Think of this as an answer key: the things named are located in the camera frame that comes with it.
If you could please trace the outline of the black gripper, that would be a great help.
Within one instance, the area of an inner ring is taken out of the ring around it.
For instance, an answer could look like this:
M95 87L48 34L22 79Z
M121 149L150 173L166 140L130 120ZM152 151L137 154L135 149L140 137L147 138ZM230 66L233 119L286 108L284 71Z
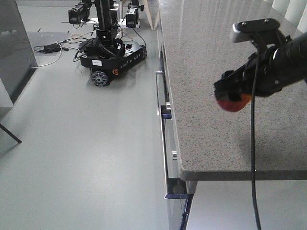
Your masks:
M228 70L214 83L218 102L240 102L245 96L268 97L288 85L288 46L258 50L237 70Z

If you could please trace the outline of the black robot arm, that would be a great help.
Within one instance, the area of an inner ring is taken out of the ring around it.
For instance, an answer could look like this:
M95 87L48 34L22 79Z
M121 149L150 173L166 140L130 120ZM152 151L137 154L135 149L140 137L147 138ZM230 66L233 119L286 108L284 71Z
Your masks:
M307 34L289 39L280 46L268 48L257 63L253 53L237 70L223 73L214 84L218 101L240 101L242 94L252 95L254 75L257 75L255 95L268 97L283 87L307 79Z

